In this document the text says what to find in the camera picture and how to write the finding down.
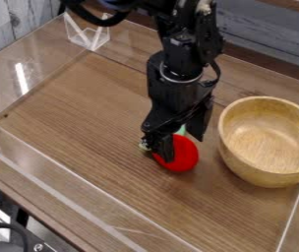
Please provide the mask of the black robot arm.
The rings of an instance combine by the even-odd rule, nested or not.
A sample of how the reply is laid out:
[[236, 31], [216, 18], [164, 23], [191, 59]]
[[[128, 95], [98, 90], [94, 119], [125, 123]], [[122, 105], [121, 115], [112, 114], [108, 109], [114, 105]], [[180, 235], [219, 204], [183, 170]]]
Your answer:
[[152, 102], [141, 124], [141, 144], [165, 161], [176, 159], [173, 134], [180, 128], [203, 139], [212, 111], [212, 91], [219, 80], [205, 80], [209, 67], [221, 74], [215, 59], [224, 38], [216, 25], [215, 0], [96, 0], [113, 15], [101, 19], [84, 7], [86, 0], [60, 0], [88, 23], [112, 27], [130, 12], [150, 16], [161, 50], [146, 61], [146, 89]]

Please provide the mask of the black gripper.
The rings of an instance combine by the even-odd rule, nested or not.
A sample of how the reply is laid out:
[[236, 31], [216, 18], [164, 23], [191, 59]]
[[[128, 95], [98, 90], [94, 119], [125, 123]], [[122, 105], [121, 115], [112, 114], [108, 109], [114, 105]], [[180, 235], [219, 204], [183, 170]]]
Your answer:
[[146, 89], [152, 102], [141, 124], [145, 148], [164, 160], [175, 160], [173, 133], [183, 125], [199, 142], [212, 113], [212, 90], [216, 80], [169, 80], [165, 76], [163, 53], [146, 61]]

